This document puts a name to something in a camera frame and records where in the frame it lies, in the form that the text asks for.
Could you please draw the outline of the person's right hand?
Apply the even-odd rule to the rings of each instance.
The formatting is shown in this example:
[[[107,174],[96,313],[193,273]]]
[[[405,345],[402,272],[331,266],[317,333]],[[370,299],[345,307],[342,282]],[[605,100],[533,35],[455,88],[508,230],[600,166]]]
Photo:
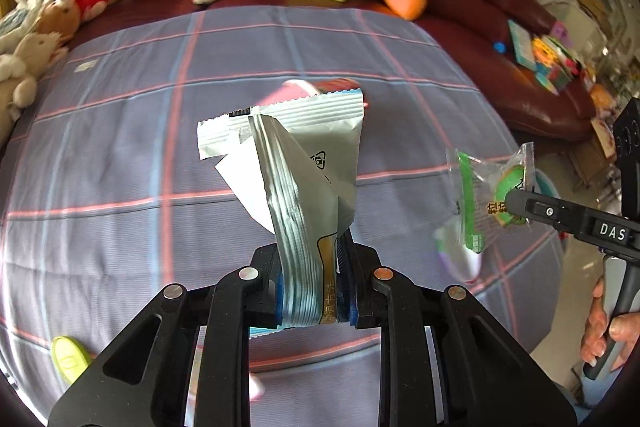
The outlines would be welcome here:
[[[612,340],[624,344],[620,355],[615,360],[612,370],[616,371],[628,360],[636,346],[640,334],[640,314],[627,313],[609,319],[603,309],[604,280],[600,277],[592,290],[592,302],[585,324],[584,336],[580,344],[582,361],[595,366],[597,358],[602,357],[606,349],[605,334]]]

